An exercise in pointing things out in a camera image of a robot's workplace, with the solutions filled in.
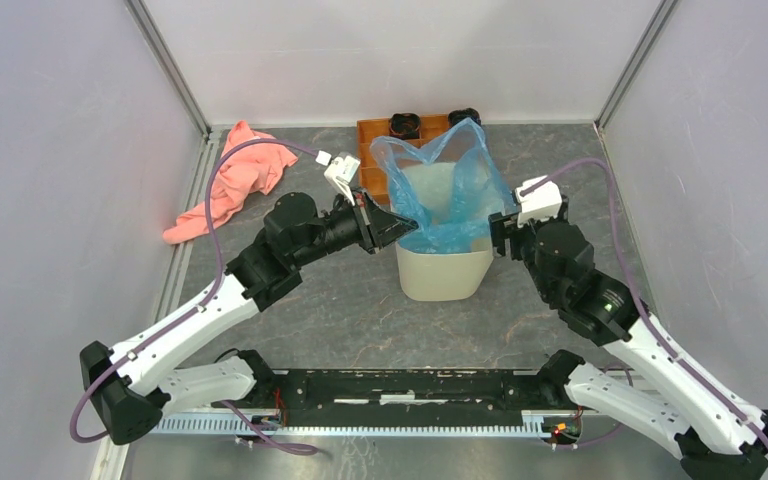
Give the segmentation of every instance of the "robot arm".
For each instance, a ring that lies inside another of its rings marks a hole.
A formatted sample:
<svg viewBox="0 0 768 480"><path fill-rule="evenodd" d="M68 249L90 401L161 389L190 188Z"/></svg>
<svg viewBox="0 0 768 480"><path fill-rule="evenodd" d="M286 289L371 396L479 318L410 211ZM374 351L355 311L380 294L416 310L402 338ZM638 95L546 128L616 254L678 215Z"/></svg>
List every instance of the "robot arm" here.
<svg viewBox="0 0 768 480"><path fill-rule="evenodd" d="M580 357L564 351L541 370L547 385L554 387L550 393L597 409L643 433L680 458L693 478L724 472L728 475L719 478L760 478L767 466L767 451L748 424L768 436L768 410L728 390L667 334L655 315L648 314L652 328L676 354L659 343L635 308L628 287L595 268L593 245L569 224L568 201L557 185L548 182L522 194L542 179L528 180L514 191L519 212L490 217L496 252L505 255L509 247L511 257L525 264L541 299L558 311L570 329L623 360L667 402L611 382ZM683 368L684 363L698 377ZM741 421L700 378L731 399L749 421ZM725 464L730 465L728 470L723 470Z"/></svg>
<svg viewBox="0 0 768 480"><path fill-rule="evenodd" d="M220 333L293 290L302 281L302 266L354 244L377 253L417 228L413 220L382 210L365 190L346 190L334 199L331 212L322 216L308 195L284 195L264 217L264 227L254 242L227 264L209 303L202 300L212 283L148 330L109 349L93 342L81 351L85 389L111 365L124 357L130 359L91 396L113 443L121 445L142 437L165 415L245 397L257 382L256 362L250 364L237 356L183 370L175 367ZM191 311L195 313L185 322L134 353L146 338Z"/></svg>

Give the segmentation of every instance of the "trash bag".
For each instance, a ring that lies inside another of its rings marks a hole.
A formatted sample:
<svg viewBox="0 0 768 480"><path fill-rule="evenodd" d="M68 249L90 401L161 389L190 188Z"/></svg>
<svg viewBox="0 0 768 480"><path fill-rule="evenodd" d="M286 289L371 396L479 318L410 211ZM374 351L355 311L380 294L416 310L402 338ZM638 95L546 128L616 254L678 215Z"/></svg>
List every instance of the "trash bag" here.
<svg viewBox="0 0 768 480"><path fill-rule="evenodd" d="M399 241L406 250L469 253L475 240L490 236L491 213L513 211L510 188L490 158L484 131L471 119L421 148L378 137L370 152L387 173L392 210L419 223Z"/></svg>

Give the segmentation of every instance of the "pink towel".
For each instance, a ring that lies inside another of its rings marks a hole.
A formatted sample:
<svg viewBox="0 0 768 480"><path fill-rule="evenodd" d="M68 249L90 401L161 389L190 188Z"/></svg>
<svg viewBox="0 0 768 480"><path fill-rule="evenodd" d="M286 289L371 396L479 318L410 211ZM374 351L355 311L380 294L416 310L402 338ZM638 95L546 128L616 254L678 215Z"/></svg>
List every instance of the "pink towel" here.
<svg viewBox="0 0 768 480"><path fill-rule="evenodd" d="M275 138L255 132L248 123L234 125L225 142L225 152L253 137ZM243 202L251 192L267 194L272 191L284 174L284 168L296 163L297 157L286 147L262 143L246 147L225 162L216 175L210 191L210 213L213 225L224 225L232 215L243 208ZM204 203L185 212L175 221L175 226L163 232L163 240L169 244L186 242L207 233Z"/></svg>

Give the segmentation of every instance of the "orange tray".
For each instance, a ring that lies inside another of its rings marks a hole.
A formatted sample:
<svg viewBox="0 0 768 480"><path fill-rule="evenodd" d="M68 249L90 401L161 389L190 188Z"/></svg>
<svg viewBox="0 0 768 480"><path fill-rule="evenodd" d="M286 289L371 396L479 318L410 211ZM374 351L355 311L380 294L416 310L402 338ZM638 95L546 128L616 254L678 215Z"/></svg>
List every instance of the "orange tray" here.
<svg viewBox="0 0 768 480"><path fill-rule="evenodd" d="M431 140L444 134L449 129L447 115L420 115L419 138L407 140L414 147L421 147ZM382 205L390 204L390 196L387 194L387 174L378 168L372 154L369 153L369 145L376 137L390 134L390 119L376 118L373 120L358 120L358 157L360 169L358 170L358 182L366 188L376 202Z"/></svg>

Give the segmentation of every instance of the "orange cloth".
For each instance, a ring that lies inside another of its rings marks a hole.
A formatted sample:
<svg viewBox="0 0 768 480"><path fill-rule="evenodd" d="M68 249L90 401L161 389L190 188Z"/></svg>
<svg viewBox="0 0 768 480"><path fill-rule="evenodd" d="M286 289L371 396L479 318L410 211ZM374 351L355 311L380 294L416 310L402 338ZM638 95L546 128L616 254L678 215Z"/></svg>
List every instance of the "orange cloth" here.
<svg viewBox="0 0 768 480"><path fill-rule="evenodd" d="M222 154L233 147L260 138L275 138L265 133L255 132L248 123L234 125L225 142ZM284 168L296 163L298 157L281 145L262 143L246 147L235 153L219 168L213 188L210 190L210 213L213 225L224 225L232 215L243 208L246 197L251 192L268 194L281 179ZM176 244L191 240L207 233L207 220L204 214L204 202L185 212L175 221L175 226L163 232L163 240Z"/></svg>

